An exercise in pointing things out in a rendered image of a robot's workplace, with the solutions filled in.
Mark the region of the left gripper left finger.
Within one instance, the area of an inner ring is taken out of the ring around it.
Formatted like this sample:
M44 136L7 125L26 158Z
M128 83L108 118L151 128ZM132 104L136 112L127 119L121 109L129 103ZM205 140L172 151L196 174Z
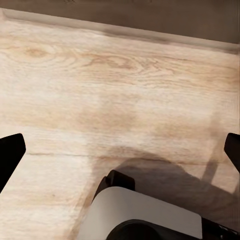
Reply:
M0 193L26 152L21 133L0 138Z

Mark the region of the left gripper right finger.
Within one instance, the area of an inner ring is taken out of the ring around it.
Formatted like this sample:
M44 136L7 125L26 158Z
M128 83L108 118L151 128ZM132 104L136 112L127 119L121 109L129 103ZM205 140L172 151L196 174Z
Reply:
M240 135L228 133L225 140L224 151L240 173Z

